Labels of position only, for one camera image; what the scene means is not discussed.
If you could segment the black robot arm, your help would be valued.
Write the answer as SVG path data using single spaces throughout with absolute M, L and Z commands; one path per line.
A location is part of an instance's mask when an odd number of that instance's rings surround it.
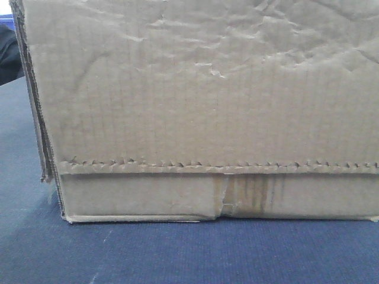
M 24 76 L 20 50 L 15 32 L 1 24 L 1 85 Z

